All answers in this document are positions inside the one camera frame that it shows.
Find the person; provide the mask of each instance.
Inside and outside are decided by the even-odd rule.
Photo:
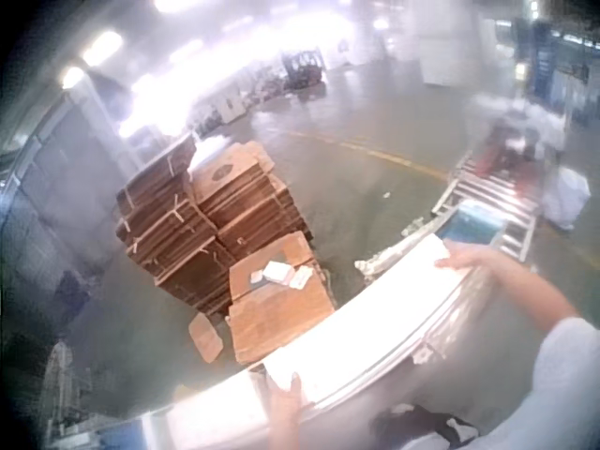
[[[599,448],[600,331],[582,319],[556,287],[499,250],[444,243],[450,256],[436,266],[449,270],[485,266],[512,301],[547,332],[533,368],[532,391],[503,423],[461,448]],[[301,382],[295,377],[290,391],[275,389],[271,450],[297,449]]]

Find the stack of cardboard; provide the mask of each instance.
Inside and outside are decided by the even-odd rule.
[[[270,261],[313,269],[298,290],[256,278]],[[288,344],[334,312],[324,276],[302,232],[287,234],[230,269],[235,357],[249,364]]]
[[[155,284],[210,315],[231,303],[229,268],[282,235],[311,238],[274,163],[256,142],[235,144],[190,169],[191,136],[117,195],[117,235]]]
[[[297,230],[312,238],[290,191],[269,172],[273,167],[263,148],[249,142],[230,147],[192,173],[198,206],[236,260]]]

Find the white sleeve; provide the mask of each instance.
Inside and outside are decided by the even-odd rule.
[[[532,390],[568,388],[598,361],[600,332],[581,318],[564,319],[542,342],[533,368]]]
[[[465,450],[596,449],[600,443],[600,331],[560,321],[542,342],[533,387],[521,405]]]

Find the yellow floor line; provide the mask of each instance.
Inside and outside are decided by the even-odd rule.
[[[441,181],[446,181],[447,180],[447,176],[446,173],[442,172],[442,171],[438,171],[436,169],[432,169],[426,166],[422,166],[421,164],[417,164],[415,162],[412,162],[404,157],[400,157],[398,155],[391,155],[389,153],[385,153],[385,152],[381,152],[379,150],[372,150],[366,146],[364,146],[363,144],[357,142],[357,141],[350,141],[350,142],[342,142],[340,140],[337,140],[335,138],[330,138],[330,137],[326,137],[323,135],[316,135],[316,134],[306,134],[306,133],[302,133],[299,131],[288,131],[288,130],[283,130],[283,129],[277,129],[277,128],[269,128],[270,131],[275,131],[278,133],[284,133],[284,134],[288,134],[290,136],[296,136],[299,138],[305,138],[305,139],[314,139],[316,141],[321,141],[323,143],[329,143],[329,144],[333,144],[333,145],[337,145],[339,147],[343,147],[343,148],[348,148],[351,150],[355,150],[358,152],[363,153],[364,155],[367,155],[369,157],[373,157],[373,158],[378,158],[378,159],[382,159],[385,161],[389,161],[389,162],[393,162],[394,164],[403,166],[403,167],[407,167],[409,169],[412,169],[416,172],[428,175],[432,178],[436,178],[437,180],[441,180]],[[574,245],[566,242],[563,240],[563,238],[554,230],[552,230],[550,227],[546,226],[544,227],[544,230],[547,230],[550,234],[552,234],[553,237],[560,239],[562,242],[564,242],[570,249],[571,251],[573,251],[582,261],[584,261],[585,263],[587,263],[590,267],[592,267],[594,270],[597,270],[600,272],[600,258],[594,256],[594,255],[590,255],[587,251],[579,248],[579,247],[575,247]]]

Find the white bag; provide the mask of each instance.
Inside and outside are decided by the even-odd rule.
[[[546,184],[542,199],[544,216],[563,230],[573,230],[573,223],[590,195],[585,176],[561,167]]]

